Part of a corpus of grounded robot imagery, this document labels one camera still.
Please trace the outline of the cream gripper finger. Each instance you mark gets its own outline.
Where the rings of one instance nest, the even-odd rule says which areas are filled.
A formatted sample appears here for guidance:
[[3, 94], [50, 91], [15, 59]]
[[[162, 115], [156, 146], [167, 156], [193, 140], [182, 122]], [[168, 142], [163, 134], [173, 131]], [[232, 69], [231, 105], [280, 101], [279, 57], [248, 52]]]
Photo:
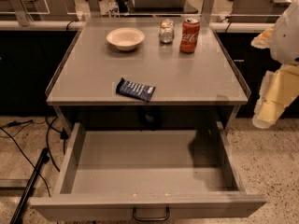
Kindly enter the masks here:
[[267, 71], [259, 95], [252, 124], [259, 129], [268, 129], [299, 96], [299, 67], [283, 64], [276, 72]]
[[257, 49], [269, 49], [272, 41], [273, 28], [269, 27], [253, 38], [251, 45]]

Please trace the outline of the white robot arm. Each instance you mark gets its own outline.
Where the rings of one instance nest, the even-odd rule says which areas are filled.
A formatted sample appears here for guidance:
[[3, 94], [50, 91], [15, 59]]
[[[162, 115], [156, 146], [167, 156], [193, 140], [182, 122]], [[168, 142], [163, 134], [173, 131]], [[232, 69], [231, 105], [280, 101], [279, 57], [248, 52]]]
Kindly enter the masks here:
[[299, 97], [299, 0], [293, 0], [275, 25], [256, 36], [251, 45], [270, 49], [271, 58], [281, 63], [277, 71], [265, 73], [252, 118], [255, 127], [268, 129]]

